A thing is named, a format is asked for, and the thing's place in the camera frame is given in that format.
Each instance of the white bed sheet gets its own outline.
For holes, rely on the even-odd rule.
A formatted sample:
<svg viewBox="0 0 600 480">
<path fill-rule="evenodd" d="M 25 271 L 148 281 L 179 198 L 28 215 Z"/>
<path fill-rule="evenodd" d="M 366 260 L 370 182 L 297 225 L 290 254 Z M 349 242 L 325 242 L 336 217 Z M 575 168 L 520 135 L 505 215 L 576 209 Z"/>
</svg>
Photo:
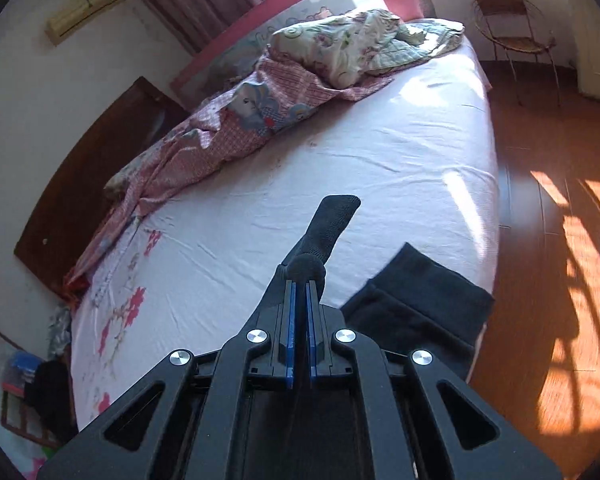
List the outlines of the white bed sheet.
<svg viewBox="0 0 600 480">
<path fill-rule="evenodd" d="M 130 226 L 120 263 L 100 264 L 73 322 L 78 427 L 171 350 L 202 354 L 235 335 L 328 194 L 362 206 L 326 265 L 323 303 L 342 306 L 405 242 L 491 292 L 498 184 L 485 85 L 465 39 L 361 102 L 325 105 Z"/>
</svg>

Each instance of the chair backrest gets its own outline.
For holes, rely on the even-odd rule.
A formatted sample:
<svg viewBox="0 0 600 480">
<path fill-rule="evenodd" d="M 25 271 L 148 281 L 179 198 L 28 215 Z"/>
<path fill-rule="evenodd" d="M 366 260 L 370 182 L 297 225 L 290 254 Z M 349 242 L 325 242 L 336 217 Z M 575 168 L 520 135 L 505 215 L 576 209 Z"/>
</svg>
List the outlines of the chair backrest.
<svg viewBox="0 0 600 480">
<path fill-rule="evenodd" d="M 475 0 L 483 16 L 496 14 L 528 14 L 525 0 Z"/>
</svg>

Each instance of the floral pillow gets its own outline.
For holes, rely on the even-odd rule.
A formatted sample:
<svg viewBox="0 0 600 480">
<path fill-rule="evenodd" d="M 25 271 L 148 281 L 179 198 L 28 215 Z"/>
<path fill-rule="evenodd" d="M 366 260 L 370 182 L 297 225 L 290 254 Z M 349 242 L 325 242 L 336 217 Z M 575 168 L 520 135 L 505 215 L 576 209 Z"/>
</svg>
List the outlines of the floral pillow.
<svg viewBox="0 0 600 480">
<path fill-rule="evenodd" d="M 271 37 L 273 59 L 293 59 L 337 89 L 349 88 L 396 34 L 400 18 L 385 9 L 298 23 Z"/>
</svg>

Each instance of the metal bolt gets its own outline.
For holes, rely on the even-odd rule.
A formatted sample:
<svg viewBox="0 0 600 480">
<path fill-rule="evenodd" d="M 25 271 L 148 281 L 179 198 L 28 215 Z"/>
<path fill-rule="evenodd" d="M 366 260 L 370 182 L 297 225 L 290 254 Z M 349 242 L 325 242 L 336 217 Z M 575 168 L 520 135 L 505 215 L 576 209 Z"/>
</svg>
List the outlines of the metal bolt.
<svg viewBox="0 0 600 480">
<path fill-rule="evenodd" d="M 189 362 L 191 354 L 186 350 L 176 350 L 169 356 L 172 365 L 182 366 Z"/>
<path fill-rule="evenodd" d="M 263 341 L 267 340 L 267 337 L 269 337 L 269 335 L 267 335 L 264 330 L 260 330 L 259 328 L 251 330 L 247 334 L 247 339 L 252 343 L 262 343 Z"/>
<path fill-rule="evenodd" d="M 336 339 L 341 343 L 351 343 L 356 338 L 356 333 L 348 328 L 343 328 L 336 332 Z"/>
<path fill-rule="evenodd" d="M 413 359 L 413 362 L 417 365 L 426 366 L 430 365 L 433 361 L 433 355 L 426 350 L 416 350 L 411 356 L 411 359 Z"/>
</svg>

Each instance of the chair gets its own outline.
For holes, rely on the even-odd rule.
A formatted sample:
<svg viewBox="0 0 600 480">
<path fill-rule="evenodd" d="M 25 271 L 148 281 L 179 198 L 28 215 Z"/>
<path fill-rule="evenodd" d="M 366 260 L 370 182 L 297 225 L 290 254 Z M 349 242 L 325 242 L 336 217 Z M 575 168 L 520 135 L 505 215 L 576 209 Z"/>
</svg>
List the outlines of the chair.
<svg viewBox="0 0 600 480">
<path fill-rule="evenodd" d="M 493 52 L 495 59 L 498 60 L 497 46 L 501 46 L 504 49 L 504 53 L 509 60 L 511 71 L 513 72 L 513 79 L 516 85 L 516 96 L 518 103 L 522 105 L 520 100 L 520 93 L 518 92 L 518 76 L 516 75 L 516 69 L 513 67 L 513 62 L 509 56 L 509 50 L 515 52 L 521 52 L 522 54 L 532 54 L 536 56 L 536 63 L 538 62 L 538 55 L 546 53 L 551 60 L 551 65 L 554 68 L 555 85 L 558 89 L 558 106 L 560 104 L 560 83 L 558 82 L 558 72 L 555 69 L 554 58 L 551 55 L 551 49 L 556 45 L 554 34 L 548 27 L 548 23 L 544 14 L 534 4 L 528 0 L 474 0 L 474 23 L 475 27 L 480 33 L 487 38 L 487 40 L 493 43 Z M 526 23 L 529 28 L 529 36 L 496 36 L 491 30 L 491 24 L 489 18 L 493 16 L 525 16 Z M 544 32 L 547 33 L 548 39 L 546 41 L 536 40 L 534 29 L 531 26 L 532 19 L 534 22 L 540 22 L 544 28 Z"/>
</svg>

